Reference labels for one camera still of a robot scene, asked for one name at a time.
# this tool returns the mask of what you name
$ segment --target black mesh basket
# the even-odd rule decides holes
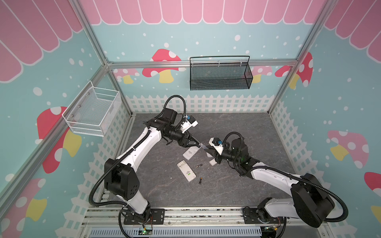
[[[191,57],[189,59],[190,89],[250,89],[253,75],[250,71],[249,59],[250,56]]]

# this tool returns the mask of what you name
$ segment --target white picket fence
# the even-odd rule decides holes
[[[84,173],[83,184],[78,185],[78,196],[72,198],[72,209],[64,213],[66,219],[65,224],[58,228],[55,232],[58,238],[75,238],[77,237],[79,228],[85,218],[85,214],[89,207],[88,196],[93,185],[97,182],[99,177],[104,173],[104,164],[108,158],[113,158],[116,152],[116,147],[121,140],[124,128],[128,123],[128,113],[124,106],[119,108],[114,120],[112,121],[109,130],[103,137],[102,144],[98,144],[98,152],[93,153],[94,161],[89,162],[89,172]]]
[[[151,113],[160,112],[163,109],[165,101],[168,97],[152,97],[149,96],[145,98],[141,96],[140,98],[133,96],[129,98],[126,96],[128,106],[133,112],[136,113]],[[241,95],[237,97],[236,95],[229,97],[184,97],[186,101],[187,112],[267,112],[270,105],[274,99],[274,95],[267,97],[259,97],[259,95],[252,97],[244,97]],[[167,105],[168,108],[176,110],[177,112],[183,111],[183,103],[179,98],[173,98]]]
[[[296,173],[300,175],[310,173],[319,180],[323,187],[329,188],[331,184],[324,182],[324,171],[316,168],[318,161],[311,158],[312,151],[307,150],[307,142],[302,141],[302,134],[298,133],[298,127],[294,126],[294,120],[290,118],[290,115],[291,113],[287,113],[287,107],[284,107],[284,101],[281,101],[274,109],[272,119]],[[338,217],[342,214],[340,204],[335,203],[336,206],[328,217]],[[336,238],[337,235],[341,235],[342,238],[346,237],[345,235],[355,238],[357,228],[348,225],[346,220],[329,223],[329,226]]]

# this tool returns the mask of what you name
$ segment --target black mounting plate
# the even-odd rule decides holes
[[[165,215],[165,209],[152,209],[151,208],[151,215],[152,218],[152,225],[163,225],[164,224],[164,215]],[[136,218],[131,214],[127,213],[127,216],[124,218],[123,224],[125,225],[140,225]]]
[[[249,207],[245,207],[242,209],[243,219],[245,221],[245,224],[263,224],[264,226],[267,226],[267,224],[278,224],[279,223],[277,217],[272,218],[273,222],[271,222],[271,221],[269,223],[261,222],[258,219],[259,216],[258,216],[257,210],[258,210],[258,208],[249,208]],[[280,217],[279,220],[280,220],[280,223],[283,224],[283,217]]]

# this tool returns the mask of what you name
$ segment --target basket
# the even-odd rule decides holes
[[[189,59],[190,89],[250,89],[253,75],[249,67],[249,59],[250,56],[191,57]]]
[[[120,93],[96,88],[91,81],[82,92],[62,113],[62,117],[74,133],[104,136],[122,104]]]

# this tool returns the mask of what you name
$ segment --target gray tabletop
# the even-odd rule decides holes
[[[137,114],[128,146],[143,132],[143,121],[156,114]],[[245,138],[250,156],[265,164],[294,173],[278,134],[267,113],[194,113],[198,121],[189,131],[203,144],[211,137],[223,139],[231,131]],[[238,138],[229,137],[228,142]],[[151,206],[255,206],[265,197],[288,198],[285,192],[262,181],[240,177],[227,161],[211,166],[206,153],[201,149],[190,160],[182,154],[187,148],[176,141],[165,145],[162,139],[150,150],[139,166],[137,176],[140,192]],[[187,181],[177,164],[185,160],[196,178]]]

